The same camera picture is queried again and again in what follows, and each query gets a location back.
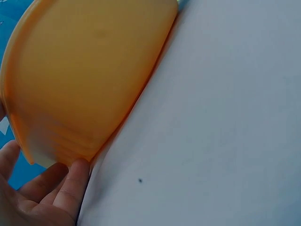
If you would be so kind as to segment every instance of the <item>hand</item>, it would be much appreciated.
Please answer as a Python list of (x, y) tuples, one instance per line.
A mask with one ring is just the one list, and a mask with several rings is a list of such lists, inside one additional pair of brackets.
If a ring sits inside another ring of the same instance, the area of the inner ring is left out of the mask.
[[(0, 106), (0, 120), (4, 113)], [(90, 166), (75, 161), (70, 171), (56, 163), (15, 191), (7, 180), (20, 154), (16, 141), (0, 150), (0, 225), (73, 226), (86, 190)]]

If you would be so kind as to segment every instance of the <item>blue surface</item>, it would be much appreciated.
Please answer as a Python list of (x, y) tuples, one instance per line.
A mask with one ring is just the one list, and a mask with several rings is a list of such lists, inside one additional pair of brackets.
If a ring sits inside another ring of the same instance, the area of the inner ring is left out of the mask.
[[(32, 0), (0, 0), (0, 60), (2, 61), (3, 53), (9, 37), (22, 16), (23, 12), (31, 4)], [(0, 132), (0, 146), (2, 147), (8, 141), (14, 139), (10, 128), (6, 135)], [(23, 184), (39, 175), (45, 169), (37, 164), (29, 165), (21, 154), (9, 184), (18, 189)]]

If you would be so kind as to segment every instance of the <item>white paper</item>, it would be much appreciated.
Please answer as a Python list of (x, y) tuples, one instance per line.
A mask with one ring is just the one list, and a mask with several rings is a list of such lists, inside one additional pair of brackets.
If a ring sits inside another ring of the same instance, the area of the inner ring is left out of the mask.
[(191, 0), (79, 225), (301, 225), (300, 12)]
[(0, 132), (6, 135), (9, 127), (9, 122), (7, 117), (4, 117), (2, 121), (0, 121)]

